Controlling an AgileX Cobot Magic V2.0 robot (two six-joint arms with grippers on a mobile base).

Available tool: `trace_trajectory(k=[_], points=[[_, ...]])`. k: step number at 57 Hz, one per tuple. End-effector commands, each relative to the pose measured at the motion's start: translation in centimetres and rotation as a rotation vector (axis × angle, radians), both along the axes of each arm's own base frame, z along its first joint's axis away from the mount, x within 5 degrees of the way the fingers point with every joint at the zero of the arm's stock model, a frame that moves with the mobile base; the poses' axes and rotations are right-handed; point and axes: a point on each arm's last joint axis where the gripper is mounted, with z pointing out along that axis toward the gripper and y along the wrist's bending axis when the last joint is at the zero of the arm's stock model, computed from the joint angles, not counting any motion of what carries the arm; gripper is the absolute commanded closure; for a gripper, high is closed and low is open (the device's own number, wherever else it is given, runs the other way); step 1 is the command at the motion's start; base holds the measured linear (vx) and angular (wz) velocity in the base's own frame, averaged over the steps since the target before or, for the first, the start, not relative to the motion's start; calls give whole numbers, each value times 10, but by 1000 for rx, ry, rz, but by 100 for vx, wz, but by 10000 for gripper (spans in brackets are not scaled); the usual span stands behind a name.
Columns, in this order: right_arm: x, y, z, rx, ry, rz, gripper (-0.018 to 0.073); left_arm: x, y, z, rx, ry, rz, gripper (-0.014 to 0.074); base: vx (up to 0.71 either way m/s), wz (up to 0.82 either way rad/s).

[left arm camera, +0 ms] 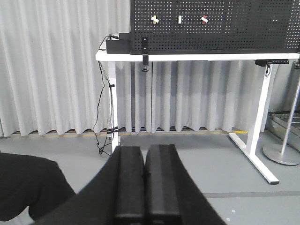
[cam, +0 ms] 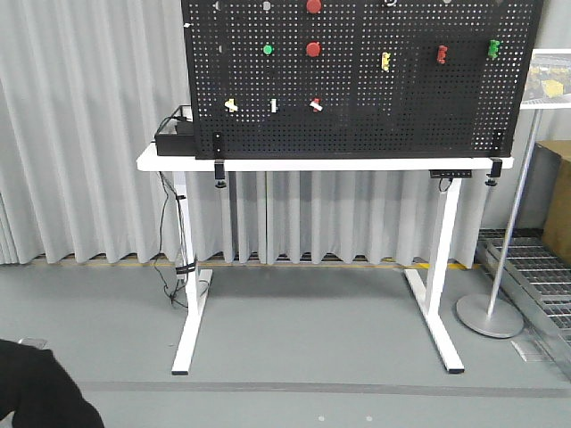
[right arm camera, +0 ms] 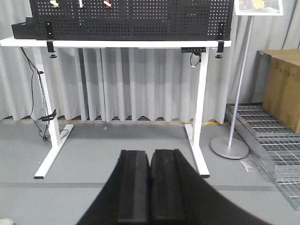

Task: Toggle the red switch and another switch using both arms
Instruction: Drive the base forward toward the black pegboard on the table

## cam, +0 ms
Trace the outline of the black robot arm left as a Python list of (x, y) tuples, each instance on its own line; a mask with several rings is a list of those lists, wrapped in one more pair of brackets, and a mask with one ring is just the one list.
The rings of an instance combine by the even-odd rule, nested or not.
[(1, 418), (13, 427), (103, 427), (51, 350), (1, 340)]

